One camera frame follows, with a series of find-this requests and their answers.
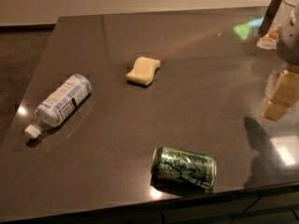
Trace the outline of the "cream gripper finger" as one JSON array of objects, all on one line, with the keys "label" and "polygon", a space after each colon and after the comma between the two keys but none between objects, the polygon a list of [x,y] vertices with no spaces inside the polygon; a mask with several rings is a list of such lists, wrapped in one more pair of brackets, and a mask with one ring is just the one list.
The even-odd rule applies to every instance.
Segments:
[{"label": "cream gripper finger", "polygon": [[278,121],[299,101],[299,66],[286,64],[268,78],[261,116]]},{"label": "cream gripper finger", "polygon": [[276,26],[269,33],[264,35],[257,42],[257,47],[261,49],[276,49],[278,42],[278,34],[280,32],[281,25]]}]

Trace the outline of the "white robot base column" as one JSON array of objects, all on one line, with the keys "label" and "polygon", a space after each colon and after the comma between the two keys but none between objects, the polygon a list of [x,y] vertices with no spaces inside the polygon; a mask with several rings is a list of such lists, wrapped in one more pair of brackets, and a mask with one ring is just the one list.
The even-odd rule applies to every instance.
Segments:
[{"label": "white robot base column", "polygon": [[276,16],[274,18],[274,24],[276,26],[284,22],[284,20],[290,15],[291,11],[299,4],[299,0],[278,0],[279,6]]}]

